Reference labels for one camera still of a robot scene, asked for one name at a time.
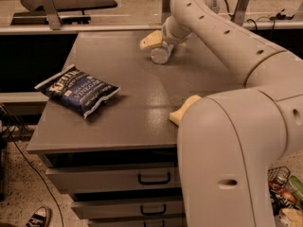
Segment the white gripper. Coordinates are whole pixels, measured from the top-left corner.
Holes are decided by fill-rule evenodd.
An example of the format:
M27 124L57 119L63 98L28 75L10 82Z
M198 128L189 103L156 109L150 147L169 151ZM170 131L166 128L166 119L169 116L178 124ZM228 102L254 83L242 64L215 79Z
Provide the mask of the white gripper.
M162 44L164 40L167 44L181 44L184 43L191 31L180 25L173 16L166 19L160 30L155 30L139 43L140 49L145 50L151 47Z

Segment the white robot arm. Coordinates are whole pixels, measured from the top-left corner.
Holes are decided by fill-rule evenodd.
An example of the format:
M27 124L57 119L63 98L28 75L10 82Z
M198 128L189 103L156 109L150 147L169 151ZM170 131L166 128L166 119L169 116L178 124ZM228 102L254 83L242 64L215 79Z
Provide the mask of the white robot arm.
M219 0L170 0L170 11L141 47L195 34L242 86L172 114L187 227L276 227L267 172L303 148L303 60L221 17Z

